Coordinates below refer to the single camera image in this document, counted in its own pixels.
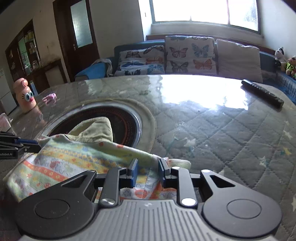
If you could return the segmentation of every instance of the butterfly cushion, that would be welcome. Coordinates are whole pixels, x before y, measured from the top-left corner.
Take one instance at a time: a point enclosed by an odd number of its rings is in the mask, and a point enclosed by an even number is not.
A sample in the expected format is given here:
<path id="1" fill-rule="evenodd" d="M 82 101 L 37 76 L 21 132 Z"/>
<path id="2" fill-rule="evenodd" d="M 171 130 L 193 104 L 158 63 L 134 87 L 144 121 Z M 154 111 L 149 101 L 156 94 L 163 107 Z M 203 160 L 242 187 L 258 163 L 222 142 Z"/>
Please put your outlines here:
<path id="1" fill-rule="evenodd" d="M 200 36 L 166 36 L 166 74 L 217 75 L 214 39 Z"/>
<path id="2" fill-rule="evenodd" d="M 164 46 L 121 51 L 115 76 L 164 74 Z"/>

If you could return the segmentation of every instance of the frosted glass pane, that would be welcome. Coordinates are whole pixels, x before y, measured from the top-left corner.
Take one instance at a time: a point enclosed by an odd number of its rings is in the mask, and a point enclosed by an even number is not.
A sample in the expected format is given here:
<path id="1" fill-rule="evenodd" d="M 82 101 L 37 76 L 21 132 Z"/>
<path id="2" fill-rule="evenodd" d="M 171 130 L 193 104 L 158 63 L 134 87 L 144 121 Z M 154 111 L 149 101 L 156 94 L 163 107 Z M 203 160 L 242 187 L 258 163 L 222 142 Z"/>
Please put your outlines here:
<path id="1" fill-rule="evenodd" d="M 256 0 L 228 0 L 230 24 L 258 31 Z"/>
<path id="2" fill-rule="evenodd" d="M 92 44 L 89 19 L 87 17 L 85 0 L 71 6 L 72 21 L 77 41 L 77 47 Z"/>

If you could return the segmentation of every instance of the black circular joint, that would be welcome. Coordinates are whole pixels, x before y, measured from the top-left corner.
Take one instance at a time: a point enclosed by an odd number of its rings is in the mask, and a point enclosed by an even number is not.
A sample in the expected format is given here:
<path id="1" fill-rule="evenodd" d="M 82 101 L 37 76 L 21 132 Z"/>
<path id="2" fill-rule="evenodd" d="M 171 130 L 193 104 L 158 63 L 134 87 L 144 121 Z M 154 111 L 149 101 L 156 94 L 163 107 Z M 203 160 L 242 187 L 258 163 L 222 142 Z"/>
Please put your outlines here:
<path id="1" fill-rule="evenodd" d="M 35 207 L 35 213 L 46 219 L 55 219 L 64 216 L 70 207 L 67 202 L 59 199 L 50 199 L 38 203 Z"/>
<path id="2" fill-rule="evenodd" d="M 217 188 L 202 208 L 205 221 L 230 237 L 253 239 L 274 234 L 281 209 L 271 198 L 238 185 Z"/>
<path id="3" fill-rule="evenodd" d="M 248 199 L 233 200 L 227 205 L 227 211 L 236 218 L 251 219 L 261 213 L 261 206 Z"/>

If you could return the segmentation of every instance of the pillow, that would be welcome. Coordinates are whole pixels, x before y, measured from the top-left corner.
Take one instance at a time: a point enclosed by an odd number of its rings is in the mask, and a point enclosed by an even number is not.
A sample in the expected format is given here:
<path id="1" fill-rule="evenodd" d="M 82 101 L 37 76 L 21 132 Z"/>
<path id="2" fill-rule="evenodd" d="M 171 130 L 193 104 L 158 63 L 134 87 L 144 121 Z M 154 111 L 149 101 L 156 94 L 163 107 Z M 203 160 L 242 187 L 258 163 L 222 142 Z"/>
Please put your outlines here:
<path id="1" fill-rule="evenodd" d="M 164 73 L 164 46 L 155 45 L 147 49 L 121 51 L 115 76 Z"/>
<path id="2" fill-rule="evenodd" d="M 166 36 L 166 74 L 217 75 L 214 39 L 200 36 Z"/>
<path id="3" fill-rule="evenodd" d="M 219 76 L 263 83 L 259 49 L 217 39 Z"/>

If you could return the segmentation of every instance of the cartoon eyes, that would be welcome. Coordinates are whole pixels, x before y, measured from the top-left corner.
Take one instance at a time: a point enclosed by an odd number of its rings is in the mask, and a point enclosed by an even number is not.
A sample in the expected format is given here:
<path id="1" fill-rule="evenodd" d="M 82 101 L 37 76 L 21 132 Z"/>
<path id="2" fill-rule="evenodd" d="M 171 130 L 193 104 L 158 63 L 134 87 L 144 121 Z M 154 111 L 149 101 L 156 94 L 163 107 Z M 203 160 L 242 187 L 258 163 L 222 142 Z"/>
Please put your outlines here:
<path id="1" fill-rule="evenodd" d="M 23 94 L 22 95 L 22 98 L 25 99 L 25 101 L 30 101 L 30 98 L 33 98 L 34 95 L 33 95 L 33 92 L 32 91 L 29 91 L 29 93 L 26 93 L 26 94 Z"/>

